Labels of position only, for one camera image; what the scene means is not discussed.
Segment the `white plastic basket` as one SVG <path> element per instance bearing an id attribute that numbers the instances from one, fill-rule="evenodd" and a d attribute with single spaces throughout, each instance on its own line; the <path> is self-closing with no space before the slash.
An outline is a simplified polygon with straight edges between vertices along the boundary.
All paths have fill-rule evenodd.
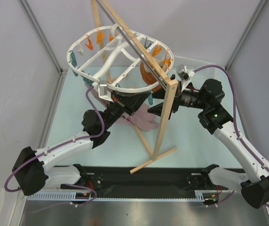
<path id="1" fill-rule="evenodd" d="M 189 58 L 189 57 L 181 57 L 181 56 L 175 56 L 174 57 L 174 65 L 172 67 L 172 72 L 176 73 L 176 69 L 179 65 L 187 66 L 188 69 L 196 70 L 202 66 L 211 65 L 211 62 L 203 61 L 199 59 Z M 223 74 L 223 72 L 216 68 L 216 67 L 210 67 L 203 69 L 194 76 L 195 78 L 216 78 L 220 74 Z"/>

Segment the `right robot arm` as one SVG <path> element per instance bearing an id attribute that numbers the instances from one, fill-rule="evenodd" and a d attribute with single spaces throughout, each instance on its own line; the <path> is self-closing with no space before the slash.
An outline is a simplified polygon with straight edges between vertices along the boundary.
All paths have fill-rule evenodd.
<path id="1" fill-rule="evenodd" d="M 269 202 L 269 161 L 239 131 L 235 117 L 221 105 L 224 96 L 218 80 L 206 80 L 199 90 L 179 81 L 171 111 L 177 112 L 180 106 L 200 109 L 200 124 L 227 147 L 244 170 L 236 173 L 212 164 L 202 170 L 202 186 L 223 186 L 241 193 L 250 206 L 258 209 Z"/>

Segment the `mauve cloth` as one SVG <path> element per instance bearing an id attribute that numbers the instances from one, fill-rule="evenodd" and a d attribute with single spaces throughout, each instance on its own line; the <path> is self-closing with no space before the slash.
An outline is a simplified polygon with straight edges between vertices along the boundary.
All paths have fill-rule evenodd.
<path id="1" fill-rule="evenodd" d="M 116 123 L 127 126 L 137 126 L 139 129 L 144 131 L 156 129 L 159 126 L 159 124 L 155 121 L 156 116 L 148 113 L 148 108 L 149 106 L 147 104 L 142 104 L 133 115 L 123 113 Z"/>

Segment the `white round clip hanger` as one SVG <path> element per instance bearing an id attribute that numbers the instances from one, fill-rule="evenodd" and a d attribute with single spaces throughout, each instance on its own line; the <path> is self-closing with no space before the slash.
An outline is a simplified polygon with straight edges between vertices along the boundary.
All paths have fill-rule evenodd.
<path id="1" fill-rule="evenodd" d="M 111 93 L 151 92 L 160 83 L 157 81 L 147 85 L 143 81 L 140 74 L 140 64 L 143 62 L 118 29 L 117 25 L 107 25 L 85 33 L 67 51 L 69 67 L 94 88 L 97 96 L 100 80 L 107 82 Z"/>

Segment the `orange brown garment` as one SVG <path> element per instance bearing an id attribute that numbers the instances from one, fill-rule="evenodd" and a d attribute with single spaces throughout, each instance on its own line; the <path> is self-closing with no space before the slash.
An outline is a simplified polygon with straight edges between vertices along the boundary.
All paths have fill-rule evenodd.
<path id="1" fill-rule="evenodd" d="M 164 65 L 164 61 L 160 61 L 158 59 L 156 59 L 158 65 L 163 68 Z M 149 71 L 149 69 L 145 66 L 144 63 L 140 64 L 140 73 L 142 76 L 143 81 L 147 84 L 147 85 L 152 85 L 154 83 L 157 82 L 157 80 L 154 78 L 153 74 Z M 157 85 L 156 87 L 154 87 L 152 89 L 152 92 L 158 90 L 161 88 L 161 85 Z"/>

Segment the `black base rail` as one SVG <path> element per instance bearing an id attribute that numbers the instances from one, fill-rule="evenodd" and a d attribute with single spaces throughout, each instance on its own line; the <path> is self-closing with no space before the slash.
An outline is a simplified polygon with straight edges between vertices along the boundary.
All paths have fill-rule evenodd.
<path id="1" fill-rule="evenodd" d="M 98 198 L 110 199 L 184 199 L 196 191 L 222 194 L 232 188 L 220 184 L 220 190 L 206 177 L 203 168 L 143 168 L 135 173 L 130 167 L 83 166 L 77 184 L 96 191 Z"/>

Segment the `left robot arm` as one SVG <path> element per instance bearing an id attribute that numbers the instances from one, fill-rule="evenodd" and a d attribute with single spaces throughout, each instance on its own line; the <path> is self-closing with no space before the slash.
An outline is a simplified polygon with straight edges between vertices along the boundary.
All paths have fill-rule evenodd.
<path id="1" fill-rule="evenodd" d="M 79 164 L 58 167 L 57 164 L 80 151 L 92 150 L 102 145 L 111 134 L 108 129 L 123 114 L 134 115 L 143 105 L 150 93 L 123 93 L 114 91 L 112 102 L 104 111 L 97 110 L 95 105 L 85 111 L 81 122 L 83 129 L 66 141 L 49 147 L 33 150 L 25 147 L 19 154 L 11 178 L 15 178 L 25 196 L 33 195 L 44 187 L 76 187 L 87 185 L 87 176 Z"/>

